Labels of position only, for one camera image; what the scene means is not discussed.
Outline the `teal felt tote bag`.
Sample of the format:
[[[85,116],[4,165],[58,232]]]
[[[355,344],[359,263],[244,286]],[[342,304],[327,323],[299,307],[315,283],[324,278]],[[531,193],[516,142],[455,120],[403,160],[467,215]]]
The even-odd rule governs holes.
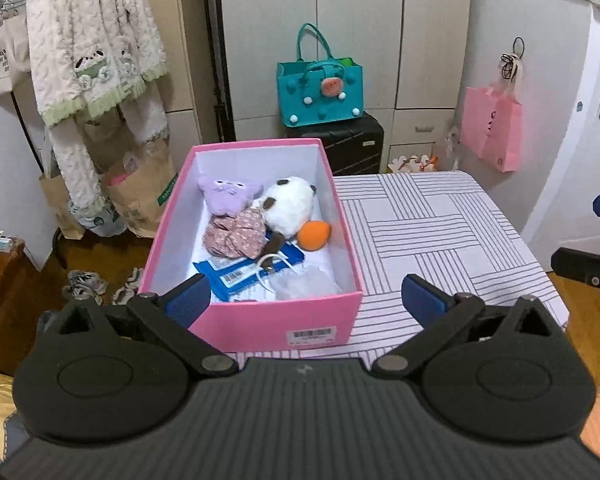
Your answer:
[[[326,58],[307,61],[302,55],[306,30],[314,33]],[[328,41],[312,23],[301,25],[297,58],[277,64],[276,84],[280,119],[287,128],[342,122],[364,113],[363,67],[353,58],[335,58]]]

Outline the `brown plush tail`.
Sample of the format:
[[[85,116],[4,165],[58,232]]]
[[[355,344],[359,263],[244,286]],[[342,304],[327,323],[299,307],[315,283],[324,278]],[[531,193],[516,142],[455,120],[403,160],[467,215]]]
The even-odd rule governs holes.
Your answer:
[[[263,246],[260,257],[271,257],[279,252],[279,249],[286,243],[286,238],[279,232],[271,232],[268,241]]]

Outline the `white mesh bath pouf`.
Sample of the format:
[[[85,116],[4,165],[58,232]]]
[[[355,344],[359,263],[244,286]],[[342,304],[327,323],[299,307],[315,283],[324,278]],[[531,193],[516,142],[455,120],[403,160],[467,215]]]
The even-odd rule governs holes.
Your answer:
[[[337,283],[316,266],[300,271],[280,271],[268,281],[277,300],[315,299],[336,296],[341,292]]]

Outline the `brown paper bag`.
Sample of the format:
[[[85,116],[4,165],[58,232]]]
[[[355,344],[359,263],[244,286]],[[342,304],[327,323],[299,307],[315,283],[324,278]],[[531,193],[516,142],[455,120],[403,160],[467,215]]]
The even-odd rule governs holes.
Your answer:
[[[79,240],[86,232],[113,237],[131,231],[141,238],[153,238],[176,180],[168,144],[159,140],[126,154],[104,174],[106,202],[94,214],[76,212],[59,174],[42,174],[38,183],[61,234]]]

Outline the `black suitcase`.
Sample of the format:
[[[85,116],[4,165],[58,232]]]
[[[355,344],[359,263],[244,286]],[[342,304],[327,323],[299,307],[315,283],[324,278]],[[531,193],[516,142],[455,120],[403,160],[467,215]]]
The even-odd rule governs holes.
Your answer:
[[[335,177],[380,171],[385,130],[370,114],[342,122],[287,128],[286,137],[320,140]]]

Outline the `striped pink tablecloth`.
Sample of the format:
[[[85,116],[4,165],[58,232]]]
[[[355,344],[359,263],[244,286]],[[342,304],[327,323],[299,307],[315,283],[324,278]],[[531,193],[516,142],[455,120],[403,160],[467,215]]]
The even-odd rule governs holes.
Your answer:
[[[320,269],[338,294],[280,301],[260,280],[234,301],[212,300],[192,332],[219,350],[373,362],[419,331],[401,298],[410,274],[489,306],[535,296],[554,322],[566,325],[567,308],[539,261],[469,174],[336,177],[319,162],[275,169],[265,183],[297,176],[315,186],[314,217],[328,222],[332,235],[294,270]]]

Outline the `purple plush toy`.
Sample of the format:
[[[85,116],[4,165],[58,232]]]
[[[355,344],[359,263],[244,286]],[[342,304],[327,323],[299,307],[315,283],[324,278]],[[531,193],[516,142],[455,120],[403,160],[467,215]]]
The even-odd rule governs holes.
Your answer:
[[[212,179],[208,176],[198,180],[198,188],[210,214],[218,217],[235,217],[262,192],[259,183]]]

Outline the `white door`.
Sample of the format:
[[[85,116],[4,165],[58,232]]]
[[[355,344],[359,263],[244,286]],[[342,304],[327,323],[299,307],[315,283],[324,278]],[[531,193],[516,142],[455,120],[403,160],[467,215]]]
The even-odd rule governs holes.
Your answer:
[[[600,195],[600,10],[592,11],[588,48],[565,139],[539,201],[522,230],[544,270],[561,247],[600,254],[600,218],[593,200]]]

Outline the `pair of slippers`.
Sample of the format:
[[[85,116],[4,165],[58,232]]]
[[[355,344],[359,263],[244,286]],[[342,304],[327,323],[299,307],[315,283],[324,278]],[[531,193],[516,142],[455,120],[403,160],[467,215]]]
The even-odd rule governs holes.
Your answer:
[[[110,298],[112,304],[126,304],[133,298],[140,287],[143,268],[134,268],[124,284]],[[68,284],[62,288],[65,300],[94,299],[96,304],[104,302],[109,283],[98,273],[91,271],[72,270],[68,273]]]

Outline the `beige wardrobe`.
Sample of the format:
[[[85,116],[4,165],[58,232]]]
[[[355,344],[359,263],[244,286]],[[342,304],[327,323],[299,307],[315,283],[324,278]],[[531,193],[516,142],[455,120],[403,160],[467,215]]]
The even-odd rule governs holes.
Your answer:
[[[430,154],[460,92],[470,0],[149,0],[166,46],[171,153],[281,138],[276,66],[327,55],[363,69],[381,159]]]

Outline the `cream knit cardigan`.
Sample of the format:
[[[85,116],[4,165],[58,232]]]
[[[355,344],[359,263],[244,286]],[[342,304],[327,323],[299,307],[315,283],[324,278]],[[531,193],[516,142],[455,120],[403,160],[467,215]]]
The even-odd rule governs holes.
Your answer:
[[[36,106],[72,206],[106,202],[84,122],[118,110],[136,144],[169,135],[157,81],[166,50],[148,0],[27,0]]]

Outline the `pink floral cloth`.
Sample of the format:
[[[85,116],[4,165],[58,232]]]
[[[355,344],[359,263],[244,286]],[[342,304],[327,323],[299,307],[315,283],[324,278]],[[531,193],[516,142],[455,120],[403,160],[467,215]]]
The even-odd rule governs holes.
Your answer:
[[[255,259],[266,243],[265,232],[261,211],[248,208],[234,217],[212,216],[202,244],[212,256]]]

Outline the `pink paper bag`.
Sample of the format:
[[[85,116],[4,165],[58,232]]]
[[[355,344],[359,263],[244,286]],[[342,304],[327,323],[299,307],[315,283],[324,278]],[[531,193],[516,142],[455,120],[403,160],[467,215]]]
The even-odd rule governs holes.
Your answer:
[[[467,87],[460,143],[502,174],[517,171],[522,143],[522,105],[513,91]]]

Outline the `white panda plush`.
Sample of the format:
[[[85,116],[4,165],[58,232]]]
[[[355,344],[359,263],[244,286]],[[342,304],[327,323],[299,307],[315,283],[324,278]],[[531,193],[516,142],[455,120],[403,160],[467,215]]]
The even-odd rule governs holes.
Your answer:
[[[268,229],[285,240],[294,238],[313,214],[316,187],[300,177],[277,180],[257,199]]]

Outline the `beige canvas tote bag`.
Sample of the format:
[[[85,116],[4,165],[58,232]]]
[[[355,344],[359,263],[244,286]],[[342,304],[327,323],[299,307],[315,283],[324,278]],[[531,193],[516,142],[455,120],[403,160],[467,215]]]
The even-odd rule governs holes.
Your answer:
[[[30,73],[27,14],[18,13],[0,25],[0,96],[14,91]]]

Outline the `blue packaged item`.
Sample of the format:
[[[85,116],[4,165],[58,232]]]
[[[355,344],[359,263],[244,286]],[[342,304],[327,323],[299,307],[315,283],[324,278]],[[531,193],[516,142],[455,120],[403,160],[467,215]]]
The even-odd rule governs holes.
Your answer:
[[[285,243],[276,256],[272,257],[273,272],[293,268],[302,263],[306,255],[294,244]],[[268,271],[249,258],[227,259],[210,257],[193,263],[194,269],[204,274],[210,283],[212,295],[227,302],[248,287],[259,283]]]

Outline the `wooden bedside cabinet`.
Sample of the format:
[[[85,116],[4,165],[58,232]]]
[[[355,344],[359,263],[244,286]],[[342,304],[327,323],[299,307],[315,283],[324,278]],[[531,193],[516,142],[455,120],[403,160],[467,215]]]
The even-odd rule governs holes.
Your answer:
[[[40,272],[19,238],[0,252],[0,374],[12,376],[30,352],[43,309]]]

